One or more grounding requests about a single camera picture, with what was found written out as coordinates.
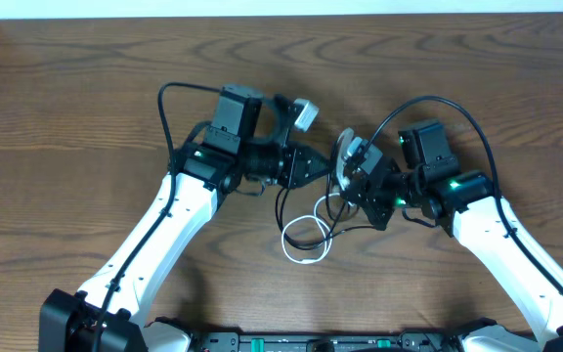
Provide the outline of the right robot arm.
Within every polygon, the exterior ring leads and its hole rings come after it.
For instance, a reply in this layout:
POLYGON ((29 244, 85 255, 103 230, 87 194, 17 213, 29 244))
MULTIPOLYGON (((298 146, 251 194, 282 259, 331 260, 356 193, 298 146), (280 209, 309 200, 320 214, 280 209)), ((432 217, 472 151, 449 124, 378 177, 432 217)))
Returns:
POLYGON ((357 205, 377 230, 397 209, 418 208, 491 272, 524 316, 527 338, 492 320, 457 332, 459 351, 563 351, 563 269, 528 233, 492 180, 461 172, 443 124, 419 122, 398 133, 407 170, 344 130, 336 142, 334 172, 342 197, 357 205))

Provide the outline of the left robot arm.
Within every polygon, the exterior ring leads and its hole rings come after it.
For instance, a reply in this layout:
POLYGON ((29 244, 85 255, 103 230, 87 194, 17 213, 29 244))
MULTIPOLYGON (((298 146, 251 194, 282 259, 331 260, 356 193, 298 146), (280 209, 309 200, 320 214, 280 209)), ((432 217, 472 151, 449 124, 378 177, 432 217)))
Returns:
POLYGON ((182 145, 166 141, 168 172, 130 235, 74 294, 55 289, 40 309, 41 351, 186 351, 190 333, 149 322, 155 297, 195 234, 243 179, 300 188, 327 173, 327 159, 292 142, 319 113, 306 99, 271 98, 249 87, 215 89, 213 116, 182 145))

